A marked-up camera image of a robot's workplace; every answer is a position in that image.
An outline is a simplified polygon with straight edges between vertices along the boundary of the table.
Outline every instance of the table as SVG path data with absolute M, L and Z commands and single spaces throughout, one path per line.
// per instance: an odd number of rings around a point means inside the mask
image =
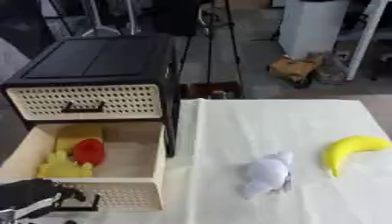
M 34 222 L 389 223 L 392 150 L 350 157 L 340 178 L 319 163 L 330 142 L 351 135 L 387 138 L 359 101 L 183 101 L 163 212 L 53 214 Z M 242 167 L 277 151 L 294 153 L 293 189 L 245 200 Z

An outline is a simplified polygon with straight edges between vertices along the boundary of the drawer handle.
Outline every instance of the drawer handle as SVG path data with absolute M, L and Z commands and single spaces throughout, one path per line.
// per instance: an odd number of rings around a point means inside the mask
M 61 113 L 101 113 L 105 102 L 101 101 L 97 108 L 73 108 L 73 103 L 69 101 L 61 110 Z

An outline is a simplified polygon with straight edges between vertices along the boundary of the banana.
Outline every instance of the banana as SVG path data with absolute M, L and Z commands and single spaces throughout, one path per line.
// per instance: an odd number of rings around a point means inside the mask
M 331 169 L 332 175 L 340 175 L 341 162 L 348 155 L 357 151 L 381 151 L 391 146 L 390 141 L 374 136 L 350 136 L 332 143 L 324 152 L 326 168 Z

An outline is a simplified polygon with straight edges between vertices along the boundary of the tripod leg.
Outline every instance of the tripod leg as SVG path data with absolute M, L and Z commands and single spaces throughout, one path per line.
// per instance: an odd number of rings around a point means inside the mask
M 212 72 L 212 63 L 213 63 L 213 42 L 214 42 L 214 9 L 215 9 L 215 0 L 211 1 L 211 11 L 210 18 L 208 21 L 208 62 L 206 66 L 206 83 L 211 84 L 211 72 Z
M 191 46 L 192 37 L 193 36 L 188 36 L 188 38 L 186 39 L 185 50 L 184 53 L 182 54 L 181 60 L 179 61 L 178 76 L 181 76 L 182 70 L 184 69 L 184 65 L 186 63 L 186 57 L 188 56 L 189 47 Z
M 66 28 L 66 31 L 68 32 L 68 34 L 72 37 L 74 35 L 74 32 L 71 30 L 67 21 L 64 19 L 64 15 L 61 13 L 59 6 L 53 0 L 49 0 L 49 4 L 52 5 L 53 9 L 56 11 L 57 16 L 59 17 L 59 20 Z
M 234 53 L 237 74 L 238 74 L 238 81 L 240 82 L 241 94 L 243 95 L 243 78 L 242 78 L 242 73 L 241 73 L 241 69 L 240 69 L 241 58 L 238 55 L 237 43 L 235 41 L 235 23 L 233 22 L 233 16 L 231 15 L 230 2 L 228 0 L 225 0 L 225 10 L 226 10 L 227 20 L 228 20 L 228 29 L 230 30 L 230 38 L 231 38 L 231 42 L 232 42 L 232 46 L 233 46 L 233 53 Z

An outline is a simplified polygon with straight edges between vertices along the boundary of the wooden drawer box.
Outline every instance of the wooden drawer box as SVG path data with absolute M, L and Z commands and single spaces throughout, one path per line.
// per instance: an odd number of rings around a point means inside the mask
M 59 130 L 72 125 L 35 126 L 3 163 L 0 181 L 34 179 L 38 166 L 54 149 Z M 165 172 L 165 128 L 160 122 L 102 122 L 105 161 L 92 178 L 56 178 L 65 186 L 101 195 L 99 208 L 116 211 L 161 210 Z

